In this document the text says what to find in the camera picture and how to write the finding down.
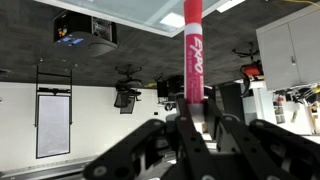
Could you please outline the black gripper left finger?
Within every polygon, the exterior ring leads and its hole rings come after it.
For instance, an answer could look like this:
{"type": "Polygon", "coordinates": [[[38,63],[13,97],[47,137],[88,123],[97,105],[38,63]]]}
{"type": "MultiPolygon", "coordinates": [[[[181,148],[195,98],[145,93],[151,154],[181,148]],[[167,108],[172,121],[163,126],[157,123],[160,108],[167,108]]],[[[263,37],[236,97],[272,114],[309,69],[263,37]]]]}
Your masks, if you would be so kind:
{"type": "Polygon", "coordinates": [[[205,141],[196,131],[185,98],[169,121],[150,119],[99,155],[83,170],[86,180],[141,180],[169,153],[177,158],[161,180],[218,180],[219,172],[205,141]]]}

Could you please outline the black robot base box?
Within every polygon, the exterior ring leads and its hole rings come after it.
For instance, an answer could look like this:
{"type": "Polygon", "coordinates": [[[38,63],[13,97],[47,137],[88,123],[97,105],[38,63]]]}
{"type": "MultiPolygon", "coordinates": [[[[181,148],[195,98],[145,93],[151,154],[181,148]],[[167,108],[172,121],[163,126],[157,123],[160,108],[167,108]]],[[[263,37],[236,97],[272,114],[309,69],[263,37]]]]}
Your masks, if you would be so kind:
{"type": "Polygon", "coordinates": [[[115,22],[65,10],[53,24],[53,51],[60,55],[97,57],[118,47],[115,22]]]}

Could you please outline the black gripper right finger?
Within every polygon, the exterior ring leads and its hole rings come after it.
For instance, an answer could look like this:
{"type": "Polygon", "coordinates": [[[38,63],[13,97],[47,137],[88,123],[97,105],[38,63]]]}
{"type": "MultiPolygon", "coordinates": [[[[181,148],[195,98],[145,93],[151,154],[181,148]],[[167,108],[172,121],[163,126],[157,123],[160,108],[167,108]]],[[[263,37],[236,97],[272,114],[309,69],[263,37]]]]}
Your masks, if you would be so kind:
{"type": "Polygon", "coordinates": [[[320,145],[266,120],[248,125],[205,101],[205,121],[217,151],[239,155],[255,180],[320,180],[320,145]]]}

